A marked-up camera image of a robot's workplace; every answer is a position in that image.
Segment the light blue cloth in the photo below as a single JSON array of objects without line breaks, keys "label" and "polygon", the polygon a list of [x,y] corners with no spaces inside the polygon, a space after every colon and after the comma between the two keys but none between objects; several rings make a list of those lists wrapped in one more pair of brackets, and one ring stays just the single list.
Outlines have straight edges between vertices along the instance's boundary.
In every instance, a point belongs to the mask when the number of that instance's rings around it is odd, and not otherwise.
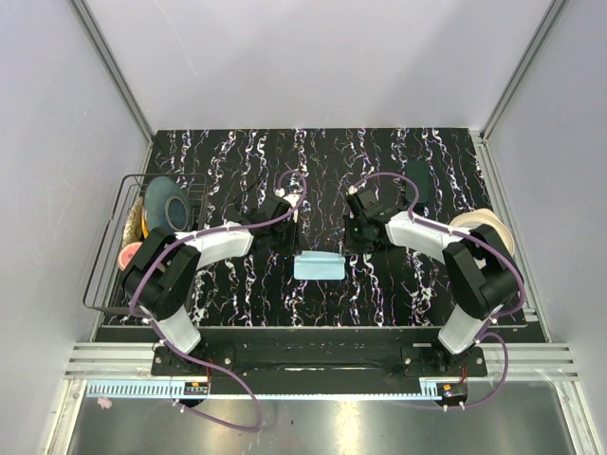
[{"label": "light blue cloth", "polygon": [[294,257],[293,276],[300,281],[343,280],[345,258],[334,252],[303,251]]}]

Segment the dark green glasses case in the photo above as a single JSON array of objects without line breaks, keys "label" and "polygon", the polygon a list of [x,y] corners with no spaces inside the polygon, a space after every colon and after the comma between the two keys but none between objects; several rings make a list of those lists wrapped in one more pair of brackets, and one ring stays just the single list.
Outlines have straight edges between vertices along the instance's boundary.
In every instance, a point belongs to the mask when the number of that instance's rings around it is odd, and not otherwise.
[{"label": "dark green glasses case", "polygon": [[418,189],[415,210],[423,210],[430,201],[432,178],[430,166],[426,161],[410,159],[405,168],[405,176],[413,181]]}]

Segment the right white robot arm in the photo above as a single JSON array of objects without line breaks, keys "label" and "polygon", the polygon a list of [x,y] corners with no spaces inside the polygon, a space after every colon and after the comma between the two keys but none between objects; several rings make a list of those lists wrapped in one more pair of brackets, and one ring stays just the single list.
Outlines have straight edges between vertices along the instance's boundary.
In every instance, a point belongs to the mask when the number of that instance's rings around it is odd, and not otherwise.
[{"label": "right white robot arm", "polygon": [[355,254],[408,248],[446,267],[454,308],[432,347],[422,355],[442,375],[456,373],[491,321],[514,300],[524,281],[498,231],[481,224],[457,229],[381,203],[373,191],[350,190],[345,246]]}]

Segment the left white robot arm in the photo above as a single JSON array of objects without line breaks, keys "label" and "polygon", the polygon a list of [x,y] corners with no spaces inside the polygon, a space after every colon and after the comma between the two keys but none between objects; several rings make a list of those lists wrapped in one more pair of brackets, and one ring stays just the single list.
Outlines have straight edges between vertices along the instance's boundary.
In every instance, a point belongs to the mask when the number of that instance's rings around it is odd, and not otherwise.
[{"label": "left white robot arm", "polygon": [[300,195],[279,190],[221,227],[192,232],[156,227],[121,267],[120,287],[130,299],[129,311],[155,325],[174,350],[171,361],[181,373],[196,374],[205,362],[202,336],[186,309],[197,271],[259,248],[290,249],[302,201]]}]

